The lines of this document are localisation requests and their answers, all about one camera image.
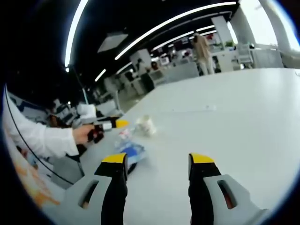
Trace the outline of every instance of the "hand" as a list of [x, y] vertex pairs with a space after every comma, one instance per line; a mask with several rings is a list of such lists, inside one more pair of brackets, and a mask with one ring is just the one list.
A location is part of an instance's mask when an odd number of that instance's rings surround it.
[[88, 140], [88, 133], [94, 130], [94, 125], [83, 125], [73, 130], [73, 137], [76, 144], [86, 144]]

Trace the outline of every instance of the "white tabletop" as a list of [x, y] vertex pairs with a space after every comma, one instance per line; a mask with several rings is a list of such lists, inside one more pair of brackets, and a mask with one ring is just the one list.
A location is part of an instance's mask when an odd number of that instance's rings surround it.
[[[158, 87], [124, 119], [148, 114], [157, 127], [136, 137], [148, 158], [127, 181], [126, 224], [189, 224], [188, 154], [212, 157], [273, 209], [293, 183], [300, 165], [300, 70], [252, 69], [202, 76]], [[114, 152], [119, 131], [105, 134], [81, 157], [86, 174]]]

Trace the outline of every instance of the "cup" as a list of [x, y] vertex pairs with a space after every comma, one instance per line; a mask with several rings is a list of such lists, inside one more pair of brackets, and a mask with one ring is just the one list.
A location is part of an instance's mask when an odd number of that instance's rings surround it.
[[143, 132], [146, 136], [152, 136], [155, 134], [156, 129], [154, 127], [154, 124], [150, 118], [150, 116], [145, 115], [141, 118], [139, 118], [136, 122], [137, 127]]

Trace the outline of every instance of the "window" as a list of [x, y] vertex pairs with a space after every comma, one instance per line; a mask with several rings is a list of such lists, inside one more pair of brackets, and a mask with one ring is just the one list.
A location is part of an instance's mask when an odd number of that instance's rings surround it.
[[292, 21], [290, 20], [288, 14], [284, 11], [284, 9], [275, 1], [269, 0], [269, 7], [273, 10], [275, 14], [279, 17], [287, 35], [287, 40], [292, 50], [300, 52], [299, 42], [295, 36], [295, 32], [293, 31]]
[[231, 25], [230, 22], [227, 23], [227, 27], [228, 27], [228, 29], [230, 31], [230, 34], [231, 34], [233, 42], [235, 44], [238, 44], [238, 39], [236, 38], [235, 32], [234, 32], [233, 27], [232, 27], [232, 25]]
[[259, 0], [242, 0], [240, 7], [248, 20], [255, 42], [262, 45], [278, 45], [270, 19]]

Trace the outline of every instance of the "white sleeve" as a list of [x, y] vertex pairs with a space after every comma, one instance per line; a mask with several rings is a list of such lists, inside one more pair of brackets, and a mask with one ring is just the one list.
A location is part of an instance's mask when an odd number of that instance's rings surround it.
[[[70, 156], [78, 155], [72, 128], [51, 128], [30, 121], [21, 114], [9, 96], [6, 98], [6, 92], [3, 94], [3, 119], [7, 132], [15, 144], [22, 149], [28, 149], [23, 141], [24, 139], [28, 146], [39, 156], [63, 157], [66, 153]], [[23, 139], [16, 129], [14, 121]]]

